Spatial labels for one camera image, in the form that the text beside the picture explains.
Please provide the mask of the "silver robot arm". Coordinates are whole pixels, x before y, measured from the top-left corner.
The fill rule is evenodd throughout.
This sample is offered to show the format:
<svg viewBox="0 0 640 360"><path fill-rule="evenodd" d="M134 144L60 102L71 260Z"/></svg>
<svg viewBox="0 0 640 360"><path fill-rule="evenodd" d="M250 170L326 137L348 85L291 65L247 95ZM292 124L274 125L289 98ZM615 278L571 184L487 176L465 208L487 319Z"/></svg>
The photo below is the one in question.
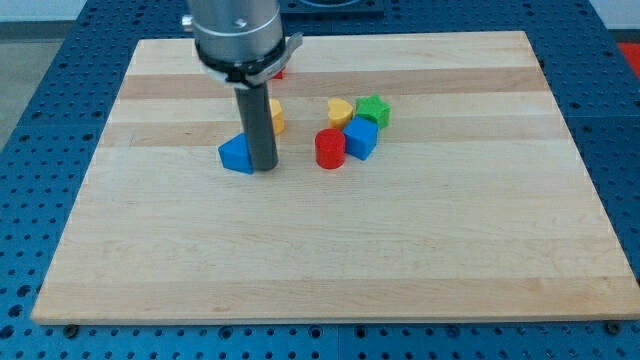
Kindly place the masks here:
<svg viewBox="0 0 640 360"><path fill-rule="evenodd" d="M234 88L252 167L279 162L268 81L285 68L303 35L285 35L277 0L188 0L182 26L213 79Z"/></svg>

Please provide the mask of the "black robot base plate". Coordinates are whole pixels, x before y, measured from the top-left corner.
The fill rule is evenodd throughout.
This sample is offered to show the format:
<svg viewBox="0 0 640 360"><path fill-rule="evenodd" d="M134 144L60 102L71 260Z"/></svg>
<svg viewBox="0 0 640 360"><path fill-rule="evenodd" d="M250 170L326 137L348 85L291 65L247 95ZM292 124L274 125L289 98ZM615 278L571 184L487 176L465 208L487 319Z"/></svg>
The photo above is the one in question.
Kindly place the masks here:
<svg viewBox="0 0 640 360"><path fill-rule="evenodd" d="M383 15L383 0L280 0L286 15Z"/></svg>

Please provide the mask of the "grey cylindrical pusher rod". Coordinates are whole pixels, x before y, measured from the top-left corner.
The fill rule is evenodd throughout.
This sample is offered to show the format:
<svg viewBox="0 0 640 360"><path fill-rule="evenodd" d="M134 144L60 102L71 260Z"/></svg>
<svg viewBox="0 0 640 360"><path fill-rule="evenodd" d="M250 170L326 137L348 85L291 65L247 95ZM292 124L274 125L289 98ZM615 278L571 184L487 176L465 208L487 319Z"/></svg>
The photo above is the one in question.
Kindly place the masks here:
<svg viewBox="0 0 640 360"><path fill-rule="evenodd" d="M236 89L235 95L253 168L258 171L274 169L279 158L267 84Z"/></svg>

